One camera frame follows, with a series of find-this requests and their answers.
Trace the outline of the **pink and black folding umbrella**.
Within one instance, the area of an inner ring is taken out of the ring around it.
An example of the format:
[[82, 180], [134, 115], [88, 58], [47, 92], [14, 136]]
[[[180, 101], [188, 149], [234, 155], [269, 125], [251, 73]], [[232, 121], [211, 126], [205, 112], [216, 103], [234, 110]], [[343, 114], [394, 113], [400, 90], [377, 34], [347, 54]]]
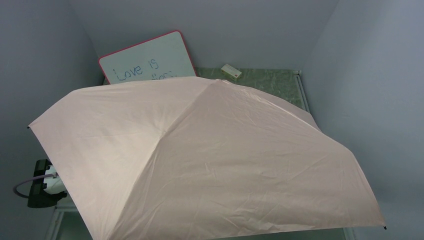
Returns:
[[226, 80], [82, 88], [29, 128], [95, 240], [386, 224], [353, 153], [308, 112]]

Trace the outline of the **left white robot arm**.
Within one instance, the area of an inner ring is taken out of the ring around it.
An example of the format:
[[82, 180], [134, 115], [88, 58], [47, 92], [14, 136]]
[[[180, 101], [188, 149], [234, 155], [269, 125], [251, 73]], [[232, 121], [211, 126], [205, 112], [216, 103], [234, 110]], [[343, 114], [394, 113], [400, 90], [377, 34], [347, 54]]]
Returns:
[[33, 209], [55, 206], [59, 200], [68, 196], [66, 188], [57, 174], [52, 163], [47, 159], [40, 159], [35, 164], [33, 176], [53, 175], [32, 181], [27, 206]]

